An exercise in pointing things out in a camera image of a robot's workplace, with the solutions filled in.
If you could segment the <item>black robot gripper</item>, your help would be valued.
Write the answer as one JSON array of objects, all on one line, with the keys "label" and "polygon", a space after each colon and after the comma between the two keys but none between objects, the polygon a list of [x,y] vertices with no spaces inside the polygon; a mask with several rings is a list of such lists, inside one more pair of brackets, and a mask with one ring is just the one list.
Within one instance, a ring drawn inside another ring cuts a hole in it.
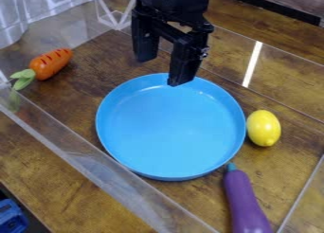
[{"label": "black robot gripper", "polygon": [[132,12],[133,51],[138,62],[157,57],[160,36],[174,43],[168,84],[192,81],[215,28],[204,17],[209,0],[136,0]]}]

